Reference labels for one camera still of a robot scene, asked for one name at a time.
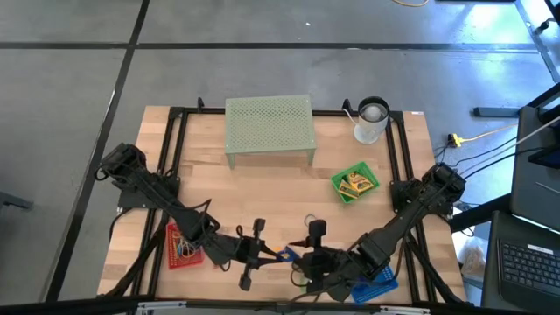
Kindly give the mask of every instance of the table leg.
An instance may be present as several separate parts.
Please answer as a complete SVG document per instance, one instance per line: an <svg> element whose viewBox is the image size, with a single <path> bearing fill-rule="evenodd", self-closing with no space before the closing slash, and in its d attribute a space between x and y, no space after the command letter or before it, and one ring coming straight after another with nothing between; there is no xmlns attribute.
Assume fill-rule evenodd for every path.
<svg viewBox="0 0 560 315"><path fill-rule="evenodd" d="M313 157L315 157L315 149L311 149L307 151L307 164L309 166L313 165Z"/></svg>
<svg viewBox="0 0 560 315"><path fill-rule="evenodd" d="M462 231L470 226L476 226L481 223L490 221L494 211L502 211L510 213L509 207L511 193L505 194L494 200L488 201L480 206L476 206L471 210L464 211L457 215L453 215L453 219L449 220L449 226L453 233Z"/></svg>
<svg viewBox="0 0 560 315"><path fill-rule="evenodd" d="M13 205L16 207L20 207L23 209L29 209L30 207L32 207L33 203L21 198L18 198L16 196L12 196L8 193L5 192L0 192L0 206L6 205Z"/></svg>
<svg viewBox="0 0 560 315"><path fill-rule="evenodd" d="M227 163L229 164L229 169L233 170L235 167L235 154L229 153L226 154L226 156L227 156Z"/></svg>

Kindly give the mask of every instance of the gray floor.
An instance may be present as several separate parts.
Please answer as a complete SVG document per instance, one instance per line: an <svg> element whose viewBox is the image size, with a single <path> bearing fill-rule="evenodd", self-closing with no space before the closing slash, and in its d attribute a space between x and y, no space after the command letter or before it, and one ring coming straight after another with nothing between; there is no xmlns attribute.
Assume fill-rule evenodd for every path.
<svg viewBox="0 0 560 315"><path fill-rule="evenodd" d="M3 1L0 41L127 42L140 3ZM527 11L542 18L533 17L538 8ZM551 51L559 32L554 25L543 34ZM414 9L389 0L152 1L140 41L532 43L511 3L431 1ZM0 191L35 201L30 212L0 212L2 305L40 299L123 53L0 50ZM220 107L228 97L307 93L318 109L379 95L393 109L422 110L435 148L450 132L471 137L511 123L474 118L472 107L520 107L553 83L535 51L142 50L132 60L107 150L135 141L147 105L194 106L200 96ZM448 150L445 161L514 134L511 129ZM507 161L477 175L464 200L507 193L511 170ZM117 196L109 182L95 185L62 298L95 295ZM487 237L483 226L476 232Z"/></svg>

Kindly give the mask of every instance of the wooden table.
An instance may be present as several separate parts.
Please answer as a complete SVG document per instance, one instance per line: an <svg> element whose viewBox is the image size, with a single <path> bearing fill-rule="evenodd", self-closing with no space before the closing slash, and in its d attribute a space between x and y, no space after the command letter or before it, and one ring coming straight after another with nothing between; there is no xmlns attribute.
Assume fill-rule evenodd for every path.
<svg viewBox="0 0 560 315"><path fill-rule="evenodd" d="M136 145L147 156L148 168L154 172L165 133L168 107L147 107ZM424 114L404 112L412 166L420 178L434 164L430 136ZM317 150L313 166L307 166L303 152L239 155L235 169L229 170L224 152L224 115L190 114L179 167L182 179L179 199L188 206L212 198L209 213L222 225L221 233L235 235L235 227L250 233L253 220L264 218L262 238L271 248L283 248L288 242L307 236L304 217L314 214L327 222L323 244L345 249L360 235L385 225L393 216L389 197L391 166L387 139L381 135L374 144L364 145L354 139L353 124L347 117L314 116ZM176 122L173 132L179 129ZM401 178L405 179L398 131L393 124L395 147ZM167 165L171 165L175 144L171 141ZM350 205L344 205L333 190L330 177L350 165L365 161L381 186ZM112 289L137 257L147 211L134 209L115 225L108 248L98 293ZM466 299L463 281L452 243L451 231L437 216L423 220L430 260L439 275L460 298ZM395 270L396 257L391 257ZM397 279L399 287L371 302L410 303L410 289L405 261ZM424 274L416 262L416 277L421 299L426 300ZM270 301L289 300L301 293L290 282L291 266L278 263L252 272L250 291L238 288L243 265L232 262L230 271L214 268L206 258L203 264L186 269L168 269L167 251L161 264L157 298ZM148 287L151 261L146 263L141 293ZM323 294L319 302L332 302Z"/></svg>

